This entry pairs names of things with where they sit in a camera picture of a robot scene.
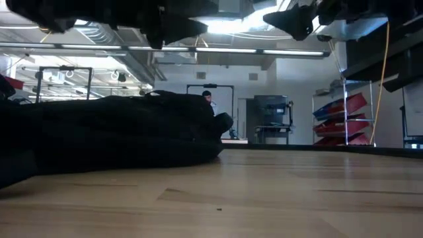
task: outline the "metal frame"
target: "metal frame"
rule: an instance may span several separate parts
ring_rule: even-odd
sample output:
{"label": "metal frame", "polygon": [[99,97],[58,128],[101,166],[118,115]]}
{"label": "metal frame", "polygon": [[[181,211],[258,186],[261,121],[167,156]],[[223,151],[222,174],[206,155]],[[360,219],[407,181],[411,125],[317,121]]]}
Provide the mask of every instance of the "metal frame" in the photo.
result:
{"label": "metal frame", "polygon": [[197,52],[197,53],[225,53],[225,54],[253,54],[267,56],[285,56],[307,59],[323,59],[330,55],[329,51],[322,50],[294,50],[294,49],[240,49],[240,48],[204,48],[204,47],[172,47],[164,46],[161,50],[149,46],[116,46],[92,44],[50,44],[50,43],[22,43],[0,42],[0,48],[26,48],[50,50],[98,50],[107,52]]}
{"label": "metal frame", "polygon": [[203,84],[203,85],[186,85],[186,94],[190,87],[203,87],[205,89],[216,89],[218,87],[229,87],[232,89],[232,118],[233,118],[233,104],[235,100],[235,87],[233,85],[215,85],[215,84]]}
{"label": "metal frame", "polygon": [[[342,81],[342,90],[343,90],[343,99],[344,99],[344,106],[346,105],[346,99],[348,98],[348,89],[346,86],[346,82],[350,80],[343,80]],[[369,81],[369,89],[370,89],[370,107],[371,107],[371,119],[348,119],[348,112],[344,107],[344,124],[345,124],[345,145],[348,145],[348,122],[371,122],[371,128],[375,127],[375,115],[373,111],[373,86],[372,81]],[[319,97],[317,95],[313,95],[311,97],[311,115],[313,117],[313,128],[316,124],[316,118],[314,117],[313,113],[315,111],[315,97]],[[315,131],[313,130],[313,145],[315,144]],[[376,147],[376,139],[373,139],[374,143],[373,146]]]}
{"label": "metal frame", "polygon": [[71,66],[59,66],[59,67],[44,67],[41,66],[38,70],[37,74],[37,92],[36,92],[36,99],[35,103],[40,102],[40,94],[41,94],[41,82],[43,78],[43,72],[46,69],[57,69],[59,71],[74,71],[76,69],[82,69],[82,70],[88,70],[88,84],[87,84],[87,100],[90,99],[90,93],[91,93],[91,81],[93,80],[93,69],[91,67],[71,67]]}

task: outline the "red shelf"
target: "red shelf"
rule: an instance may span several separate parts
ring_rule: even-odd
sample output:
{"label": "red shelf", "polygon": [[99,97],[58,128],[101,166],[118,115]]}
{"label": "red shelf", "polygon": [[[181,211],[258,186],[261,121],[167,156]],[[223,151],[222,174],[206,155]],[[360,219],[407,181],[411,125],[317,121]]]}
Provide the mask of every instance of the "red shelf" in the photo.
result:
{"label": "red shelf", "polygon": [[[348,138],[348,145],[369,145],[370,141],[365,136],[364,133],[357,133]],[[341,137],[325,137],[314,145],[320,146],[336,146],[336,145],[345,145],[345,138]]]}
{"label": "red shelf", "polygon": [[14,89],[22,90],[24,87],[24,82],[12,79],[11,77],[5,77],[6,81],[8,81]]}
{"label": "red shelf", "polygon": [[[364,114],[357,114],[348,117],[351,119],[365,119]],[[362,129],[368,127],[369,122],[358,122],[358,121],[349,121],[347,123],[348,128],[348,137],[354,135],[355,133],[361,131]],[[322,124],[315,126],[313,128],[316,135],[319,137],[344,137],[345,138],[345,121],[343,118],[339,119],[330,119]]]}

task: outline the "ceiling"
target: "ceiling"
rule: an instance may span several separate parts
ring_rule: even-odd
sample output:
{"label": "ceiling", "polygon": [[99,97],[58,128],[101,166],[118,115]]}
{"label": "ceiling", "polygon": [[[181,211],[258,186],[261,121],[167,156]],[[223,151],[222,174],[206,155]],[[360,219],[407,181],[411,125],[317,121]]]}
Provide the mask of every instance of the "ceiling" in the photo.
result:
{"label": "ceiling", "polygon": [[[221,12],[214,16],[216,19],[236,19],[249,15],[254,11],[251,0],[215,0],[219,3]],[[310,4],[312,0],[292,0],[289,7],[299,3],[300,5]],[[17,29],[17,27],[27,27],[25,29]],[[114,32],[108,26],[96,24],[101,31],[106,31],[107,37],[113,39],[113,44],[129,45],[129,46],[146,46],[145,37],[133,28],[120,28]],[[0,41],[2,42],[41,42],[54,44],[94,44],[93,39],[89,38],[83,30],[74,28],[65,34],[46,34],[41,32],[36,26],[10,13],[5,8],[4,1],[0,5]],[[246,48],[246,49],[283,49],[283,50],[316,50],[329,51],[327,43],[320,42],[316,37],[308,37],[303,42],[296,42],[291,39],[285,32],[278,29],[271,29],[268,25],[260,26],[252,29],[247,33],[236,34],[212,34],[206,33],[199,37],[183,39],[175,43],[177,46],[199,46],[213,48]],[[116,79],[112,78],[112,73],[116,70],[127,75],[128,89],[116,90],[124,92],[126,95],[137,95],[140,88],[150,88],[154,84],[154,80],[166,80],[165,73],[160,68],[169,64],[182,65],[249,65],[260,66],[261,70],[267,70],[275,61],[276,56],[263,55],[245,55],[245,54],[224,54],[224,53],[195,53],[182,54],[172,53],[161,55],[151,54],[148,52],[117,52],[122,56],[114,56],[104,51],[92,50],[34,50],[34,49],[14,49],[1,48],[0,53],[4,53],[17,59],[24,57],[24,54],[30,54],[24,60],[17,63],[17,77],[28,83],[35,83],[34,70],[38,66],[59,66],[72,65],[93,67],[95,74],[93,84],[96,85],[112,85],[118,84]],[[65,77],[66,81],[74,82],[78,85],[84,85],[87,82],[87,75],[78,71],[72,77]],[[51,87],[49,90],[43,89],[46,95],[53,94]],[[99,95],[110,94],[110,91],[104,89],[94,89]],[[57,93],[74,93],[74,88],[57,89]]]}

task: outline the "man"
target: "man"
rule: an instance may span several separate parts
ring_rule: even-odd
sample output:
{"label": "man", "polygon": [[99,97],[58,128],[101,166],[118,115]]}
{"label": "man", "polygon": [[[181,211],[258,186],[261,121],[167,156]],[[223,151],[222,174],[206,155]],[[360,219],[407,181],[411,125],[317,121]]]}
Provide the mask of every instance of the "man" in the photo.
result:
{"label": "man", "polygon": [[213,108],[214,115],[217,115],[217,104],[212,101],[212,93],[210,91],[204,91],[203,97],[210,103],[210,106]]}

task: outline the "ceiling light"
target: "ceiling light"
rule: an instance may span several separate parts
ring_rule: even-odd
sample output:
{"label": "ceiling light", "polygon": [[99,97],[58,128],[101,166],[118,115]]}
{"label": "ceiling light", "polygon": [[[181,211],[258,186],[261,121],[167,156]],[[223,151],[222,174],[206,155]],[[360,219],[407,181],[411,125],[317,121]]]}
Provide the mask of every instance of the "ceiling light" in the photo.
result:
{"label": "ceiling light", "polygon": [[241,32],[248,32],[252,28],[260,28],[267,26],[263,21],[263,16],[268,13],[274,13],[276,11],[286,11],[288,9],[291,0],[278,0],[278,4],[273,7],[267,7],[251,13],[244,19],[236,20],[200,20],[200,22],[208,25],[207,32],[213,34],[234,34]]}
{"label": "ceiling light", "polygon": [[53,44],[0,42],[0,47],[17,48],[55,48]]}
{"label": "ceiling light", "polygon": [[77,20],[75,26],[85,26],[88,22],[86,20]]}
{"label": "ceiling light", "polygon": [[188,47],[163,47],[161,50],[155,50],[149,46],[128,46],[129,50],[145,50],[145,51],[163,51],[163,52],[187,52]]}
{"label": "ceiling light", "polygon": [[91,86],[92,89],[124,89],[124,86]]}
{"label": "ceiling light", "polygon": [[243,24],[241,19],[236,20],[202,20],[208,25],[207,32],[212,34],[230,34],[249,31],[249,27]]}
{"label": "ceiling light", "polygon": [[106,57],[106,56],[111,56],[111,57],[124,57],[127,56],[127,53],[102,53],[102,52],[98,52],[95,54],[95,56],[99,56],[99,57]]}
{"label": "ceiling light", "polygon": [[78,44],[64,44],[61,45],[67,49],[78,49],[78,50],[121,50],[120,46],[99,46],[99,45],[78,45]]}
{"label": "ceiling light", "polygon": [[197,52],[221,52],[221,53],[256,53],[253,49],[231,49],[231,48],[196,48]]}
{"label": "ceiling light", "polygon": [[[37,96],[28,96],[30,99],[36,99]],[[40,99],[58,99],[58,100],[86,100],[86,97],[73,97],[73,96],[40,96]]]}
{"label": "ceiling light", "polygon": [[300,51],[300,50],[263,50],[263,54],[285,56],[323,56],[323,52]]}

